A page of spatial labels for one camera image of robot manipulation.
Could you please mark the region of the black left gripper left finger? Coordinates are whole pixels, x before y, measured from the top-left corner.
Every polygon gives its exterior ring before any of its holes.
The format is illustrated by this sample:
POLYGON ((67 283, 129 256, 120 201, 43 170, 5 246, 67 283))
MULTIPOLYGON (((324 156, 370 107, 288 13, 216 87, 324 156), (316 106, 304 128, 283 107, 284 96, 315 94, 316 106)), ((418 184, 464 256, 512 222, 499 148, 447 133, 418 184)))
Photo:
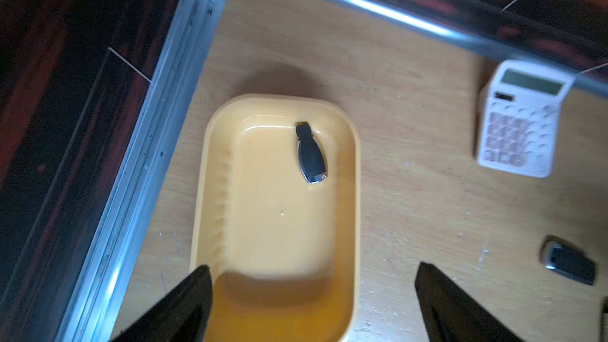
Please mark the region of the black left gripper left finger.
POLYGON ((201 341, 213 303, 212 276, 201 265, 115 341, 201 341))

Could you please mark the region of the black chrome Mercedes car key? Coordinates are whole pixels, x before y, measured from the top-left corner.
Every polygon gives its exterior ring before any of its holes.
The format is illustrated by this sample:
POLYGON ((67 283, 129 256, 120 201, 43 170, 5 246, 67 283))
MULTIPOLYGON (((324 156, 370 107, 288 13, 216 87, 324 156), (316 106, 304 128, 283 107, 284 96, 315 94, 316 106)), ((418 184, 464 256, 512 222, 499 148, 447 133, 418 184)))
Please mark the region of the black chrome Mercedes car key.
POLYGON ((309 185, 322 182, 327 177, 326 160, 312 128, 307 122, 298 123, 295 132, 298 138, 297 152, 302 174, 309 185))

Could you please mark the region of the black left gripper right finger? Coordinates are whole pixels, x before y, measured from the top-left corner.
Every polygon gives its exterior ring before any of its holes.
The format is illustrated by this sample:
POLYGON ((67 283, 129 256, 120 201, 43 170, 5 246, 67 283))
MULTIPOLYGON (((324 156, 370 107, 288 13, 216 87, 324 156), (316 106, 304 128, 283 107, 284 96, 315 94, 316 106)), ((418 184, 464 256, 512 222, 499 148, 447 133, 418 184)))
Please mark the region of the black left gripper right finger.
POLYGON ((430 341, 522 341, 433 264, 420 263, 415 289, 430 341))

